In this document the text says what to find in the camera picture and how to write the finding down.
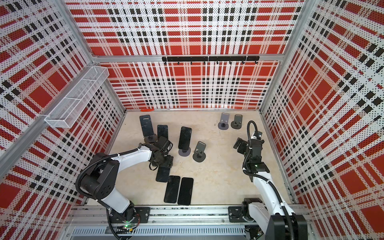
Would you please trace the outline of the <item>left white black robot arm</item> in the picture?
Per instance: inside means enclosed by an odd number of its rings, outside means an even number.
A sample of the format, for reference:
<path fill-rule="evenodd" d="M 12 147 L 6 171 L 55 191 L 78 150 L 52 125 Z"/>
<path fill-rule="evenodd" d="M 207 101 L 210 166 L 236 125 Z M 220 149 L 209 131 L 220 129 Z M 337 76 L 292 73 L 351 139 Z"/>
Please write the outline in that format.
<path fill-rule="evenodd" d="M 107 155 L 96 154 L 77 176 L 76 191 L 104 206 L 110 217 L 130 223 L 137 217 L 135 205 L 115 187 L 118 174 L 134 165 L 148 162 L 150 167 L 170 168 L 173 157 L 169 155 L 173 144 L 165 137 L 154 143 L 139 144 L 133 150 Z"/>

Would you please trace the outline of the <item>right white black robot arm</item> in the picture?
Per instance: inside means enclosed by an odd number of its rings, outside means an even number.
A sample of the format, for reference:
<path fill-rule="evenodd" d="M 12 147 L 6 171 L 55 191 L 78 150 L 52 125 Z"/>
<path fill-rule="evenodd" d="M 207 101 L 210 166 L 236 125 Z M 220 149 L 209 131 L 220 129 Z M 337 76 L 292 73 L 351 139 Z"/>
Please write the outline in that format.
<path fill-rule="evenodd" d="M 267 165 L 262 161 L 264 140 L 255 121 L 247 123 L 247 140 L 238 138 L 234 149 L 244 156 L 242 172 L 257 187 L 262 199 L 242 203 L 240 216 L 255 222 L 266 240 L 307 240 L 308 223 L 284 200 L 273 182 Z"/>

